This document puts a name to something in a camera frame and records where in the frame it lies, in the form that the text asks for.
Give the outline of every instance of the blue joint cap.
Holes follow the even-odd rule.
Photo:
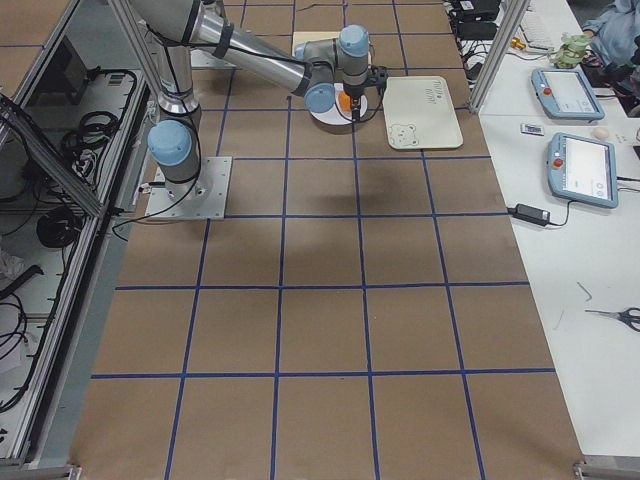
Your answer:
[[[338,43],[344,53],[351,57],[369,54],[369,32],[362,25],[349,25],[340,32]]]
[[[191,152],[191,134],[180,122],[164,120],[149,131],[147,145],[160,165],[175,167]]]
[[[318,83],[307,90],[304,101],[313,113],[328,112],[336,103],[336,88],[333,83]]]
[[[293,49],[293,56],[296,57],[296,60],[304,60],[305,48],[307,48],[307,42],[296,45],[296,48]]]

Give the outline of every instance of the blue cloth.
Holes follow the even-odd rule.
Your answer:
[[[591,30],[595,35],[591,48],[605,65],[625,65],[636,51],[634,39],[640,35],[640,0],[615,0],[600,16],[589,20],[582,30]],[[631,75],[632,81],[622,85],[640,97],[640,68]]]

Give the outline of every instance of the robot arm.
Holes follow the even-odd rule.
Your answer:
[[[188,48],[185,47],[207,51],[281,85],[294,95],[303,96],[309,110],[317,113],[326,112],[335,104],[334,78],[341,70],[355,121],[359,120],[360,97],[364,89],[368,86],[384,88],[386,72],[376,67],[369,68],[369,35],[359,25],[346,27],[338,39],[303,44],[296,49],[296,58],[293,58],[251,33],[236,28],[215,9],[206,8],[201,0],[130,2],[163,44],[169,57],[171,76],[163,78],[162,82],[163,88],[168,90],[168,97],[186,93],[191,88]],[[167,87],[167,84],[175,83],[172,78],[178,80],[179,86]],[[191,105],[187,105],[187,109],[197,108],[197,101],[192,96],[189,99]],[[184,98],[173,105],[169,98],[165,100],[164,103],[162,99],[160,101],[165,111],[181,113],[179,110],[180,105],[185,105]]]

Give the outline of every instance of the black round object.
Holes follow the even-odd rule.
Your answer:
[[[69,207],[58,207],[38,220],[36,233],[40,243],[48,248],[64,248],[76,241],[82,220]]]

